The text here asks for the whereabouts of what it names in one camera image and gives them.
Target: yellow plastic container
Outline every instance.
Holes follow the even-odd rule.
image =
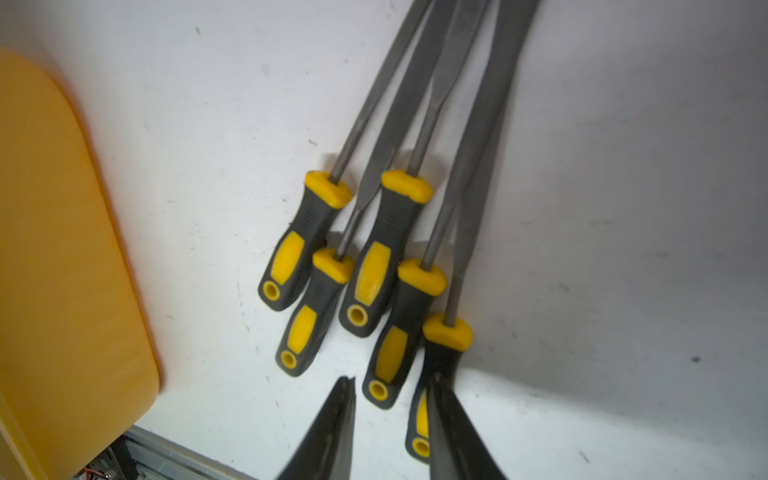
[[[71,478],[158,384],[77,118],[0,48],[0,478]]]

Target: white tabletop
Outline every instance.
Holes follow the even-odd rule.
[[[408,0],[17,6],[0,7],[2,44],[75,103],[157,345],[163,386],[138,425],[274,478],[335,379],[362,378],[378,332],[335,322],[289,378],[273,355],[290,310],[265,307],[258,282]],[[460,306],[475,343],[456,391],[509,478],[768,475],[766,7],[543,2]],[[442,187],[489,23],[426,161]],[[353,478],[428,478],[403,448],[420,366],[389,411],[358,396]]]

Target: yellow and black handle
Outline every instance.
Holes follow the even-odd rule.
[[[339,211],[352,200],[352,192],[328,173],[309,172],[299,211],[280,238],[259,283],[259,296],[276,311],[288,308],[310,278],[312,255],[326,244],[326,235]]]
[[[299,376],[312,365],[333,319],[339,294],[352,276],[352,259],[338,261],[334,253],[333,248],[323,248],[312,255],[310,284],[277,348],[277,365],[290,376]]]
[[[399,282],[392,312],[376,341],[362,393],[381,409],[391,408],[411,369],[429,307],[448,284],[436,266],[427,272],[420,260],[405,260],[397,269]]]
[[[406,242],[432,187],[404,170],[382,175],[382,200],[361,259],[339,311],[341,324],[357,336],[370,335],[385,312]]]
[[[422,328],[425,340],[424,366],[413,393],[408,415],[406,450],[413,458],[429,463],[429,423],[427,421],[427,385],[439,373],[445,385],[453,385],[458,362],[472,344],[472,329],[457,318],[454,326],[443,324],[444,313],[431,315]]]

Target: rubber grip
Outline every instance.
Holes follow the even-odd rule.
[[[333,319],[344,283],[312,268],[310,284],[286,326],[275,361],[290,376],[300,376],[312,365]]]
[[[312,255],[326,245],[326,235],[339,210],[304,187],[299,211],[277,242],[259,282],[259,296],[269,308],[285,310],[299,297],[310,278]]]
[[[425,340],[424,366],[411,400],[406,433],[406,450],[420,462],[429,463],[429,431],[427,427],[427,385],[440,372],[446,385],[453,385],[458,363],[464,352]]]
[[[400,394],[434,300],[435,296],[405,282],[397,284],[392,312],[376,341],[362,383],[363,395],[381,409],[391,408]]]
[[[351,333],[373,333],[386,311],[397,280],[397,266],[424,207],[393,190],[382,189],[376,222],[360,252],[339,310],[339,321]]]

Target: wire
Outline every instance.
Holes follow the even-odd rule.
[[[85,470],[85,480],[92,480],[93,476],[95,475],[99,478],[107,478],[107,476],[103,472],[99,472],[98,470],[92,470],[88,467],[83,468]]]

